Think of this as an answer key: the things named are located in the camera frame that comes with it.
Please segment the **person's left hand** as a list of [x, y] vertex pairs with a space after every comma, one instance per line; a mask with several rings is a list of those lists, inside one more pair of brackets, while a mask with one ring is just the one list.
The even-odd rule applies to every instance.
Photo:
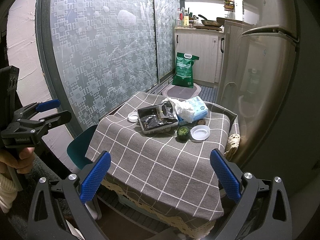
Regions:
[[33, 161], [35, 160], [35, 148], [28, 147], [21, 150], [19, 157], [15, 158], [8, 152], [1, 152], [0, 157], [0, 169], [1, 174], [7, 178], [10, 178], [8, 166], [13, 167], [20, 174], [27, 174], [33, 168]]

